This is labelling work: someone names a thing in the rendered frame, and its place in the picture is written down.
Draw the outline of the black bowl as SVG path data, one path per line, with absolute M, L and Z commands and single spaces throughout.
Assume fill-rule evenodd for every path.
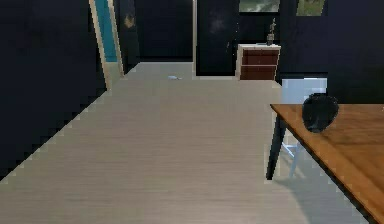
M 302 104 L 302 121 L 312 133 L 321 133 L 338 115 L 337 99 L 327 93 L 313 93 Z

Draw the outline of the white chest with brown drawers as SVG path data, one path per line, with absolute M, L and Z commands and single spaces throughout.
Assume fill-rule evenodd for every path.
M 279 64 L 281 46 L 239 44 L 235 75 L 239 80 L 274 80 Z

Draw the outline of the white chair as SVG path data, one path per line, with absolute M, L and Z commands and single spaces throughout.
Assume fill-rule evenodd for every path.
M 302 104 L 311 94 L 325 93 L 326 90 L 326 78 L 283 79 L 281 102 L 283 104 Z M 296 144 L 283 142 L 282 148 L 292 158 L 289 172 L 289 177 L 292 178 L 302 146 L 299 142 Z

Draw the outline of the teal room door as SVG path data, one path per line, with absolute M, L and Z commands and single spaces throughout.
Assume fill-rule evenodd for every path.
M 106 61 L 116 62 L 117 56 L 112 33 L 112 23 L 110 19 L 108 0 L 95 0 L 95 5 Z

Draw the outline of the framed grey picture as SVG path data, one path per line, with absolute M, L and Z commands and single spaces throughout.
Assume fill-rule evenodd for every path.
M 240 0 L 240 12 L 277 12 L 280 0 Z

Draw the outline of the framed green picture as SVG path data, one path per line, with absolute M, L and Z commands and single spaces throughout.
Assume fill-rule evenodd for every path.
M 325 0 L 298 0 L 297 16 L 320 16 Z

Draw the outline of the brown wooden table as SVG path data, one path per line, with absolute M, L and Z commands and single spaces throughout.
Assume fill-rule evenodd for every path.
M 384 224 L 384 104 L 341 104 L 321 133 L 304 127 L 300 104 L 271 108 L 276 121 L 266 178 L 273 177 L 284 134 L 290 131 L 371 224 Z

